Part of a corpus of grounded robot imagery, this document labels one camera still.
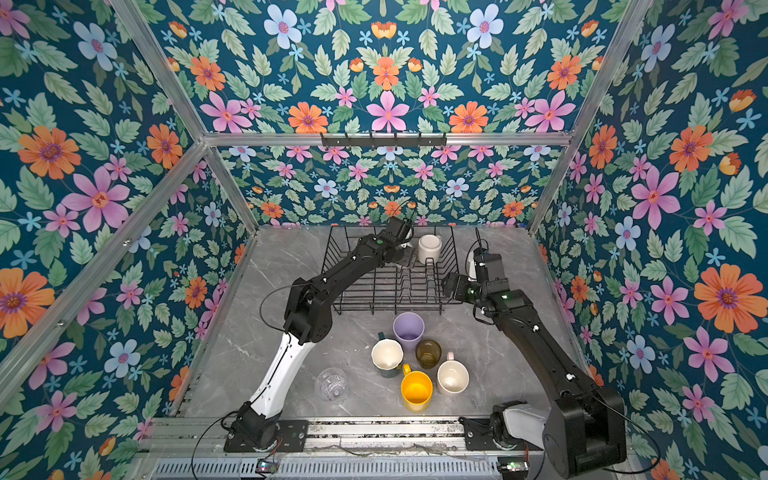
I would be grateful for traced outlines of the lilac plastic cup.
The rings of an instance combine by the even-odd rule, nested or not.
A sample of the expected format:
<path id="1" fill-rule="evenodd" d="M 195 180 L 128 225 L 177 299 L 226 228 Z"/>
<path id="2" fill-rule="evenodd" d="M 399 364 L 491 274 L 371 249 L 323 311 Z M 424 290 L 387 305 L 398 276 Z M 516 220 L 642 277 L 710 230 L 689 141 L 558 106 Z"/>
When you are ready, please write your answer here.
<path id="1" fill-rule="evenodd" d="M 405 353 L 414 353 L 422 340 L 425 323 L 421 315 L 415 312 L 403 312 L 393 321 L 393 333 Z"/>

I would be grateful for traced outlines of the green mug white inside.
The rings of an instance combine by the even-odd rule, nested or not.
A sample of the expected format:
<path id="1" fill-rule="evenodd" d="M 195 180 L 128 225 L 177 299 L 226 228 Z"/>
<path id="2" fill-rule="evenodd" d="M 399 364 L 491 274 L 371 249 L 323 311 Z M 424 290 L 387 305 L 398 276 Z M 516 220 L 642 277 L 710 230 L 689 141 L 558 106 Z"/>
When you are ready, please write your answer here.
<path id="1" fill-rule="evenodd" d="M 396 377 L 401 369 L 404 352 L 400 343 L 378 333 L 378 341 L 371 350 L 371 360 L 378 373 L 384 378 Z"/>

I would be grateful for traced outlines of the clear glass cup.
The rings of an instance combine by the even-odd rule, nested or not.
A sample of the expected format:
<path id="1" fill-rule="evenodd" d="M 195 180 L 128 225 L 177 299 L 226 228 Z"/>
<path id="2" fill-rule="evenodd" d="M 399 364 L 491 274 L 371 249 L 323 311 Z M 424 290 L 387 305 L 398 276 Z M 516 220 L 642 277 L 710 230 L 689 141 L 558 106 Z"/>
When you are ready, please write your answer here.
<path id="1" fill-rule="evenodd" d="M 321 400 L 341 402 L 348 394 L 348 377 L 340 368 L 330 367 L 316 378 L 315 392 Z"/>

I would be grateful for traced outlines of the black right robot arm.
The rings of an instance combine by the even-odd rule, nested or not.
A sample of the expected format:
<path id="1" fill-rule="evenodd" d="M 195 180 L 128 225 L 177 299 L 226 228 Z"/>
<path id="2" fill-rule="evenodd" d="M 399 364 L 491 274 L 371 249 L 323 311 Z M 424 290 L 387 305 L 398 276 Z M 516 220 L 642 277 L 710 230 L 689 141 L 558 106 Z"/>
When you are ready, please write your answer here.
<path id="1" fill-rule="evenodd" d="M 472 258 L 474 275 L 447 275 L 444 294 L 472 305 L 512 341 L 548 401 L 545 409 L 524 401 L 496 405 L 489 417 L 494 442 L 507 447 L 525 441 L 540 448 L 564 479 L 624 462 L 626 419 L 620 394 L 576 365 L 529 297 L 511 289 L 500 255 L 479 246 Z"/>

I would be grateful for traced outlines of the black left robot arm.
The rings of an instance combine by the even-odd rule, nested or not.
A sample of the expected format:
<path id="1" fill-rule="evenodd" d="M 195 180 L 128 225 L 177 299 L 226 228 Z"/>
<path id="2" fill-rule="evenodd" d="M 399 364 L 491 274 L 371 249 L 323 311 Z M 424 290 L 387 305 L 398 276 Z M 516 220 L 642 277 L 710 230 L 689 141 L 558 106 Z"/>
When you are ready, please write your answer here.
<path id="1" fill-rule="evenodd" d="M 225 452 L 269 452 L 277 445 L 288 391 L 310 351 L 331 331 L 333 304 L 363 276 L 388 264 L 407 264 L 406 244 L 412 236 L 410 220 L 392 217 L 327 270 L 290 285 L 278 351 L 259 387 L 226 427 Z"/>

